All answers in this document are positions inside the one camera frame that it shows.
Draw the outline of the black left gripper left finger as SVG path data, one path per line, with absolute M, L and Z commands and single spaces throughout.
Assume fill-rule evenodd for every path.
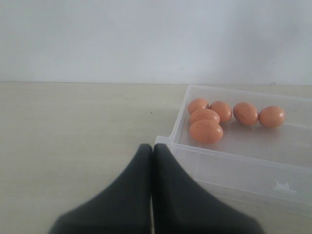
M 152 147 L 141 144 L 124 171 L 105 190 L 61 215 L 51 234 L 151 233 Z

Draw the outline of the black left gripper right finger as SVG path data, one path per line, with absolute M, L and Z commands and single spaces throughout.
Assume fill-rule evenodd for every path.
M 223 203 L 197 184 L 165 144 L 154 146 L 152 161 L 155 233 L 264 233 L 254 218 Z

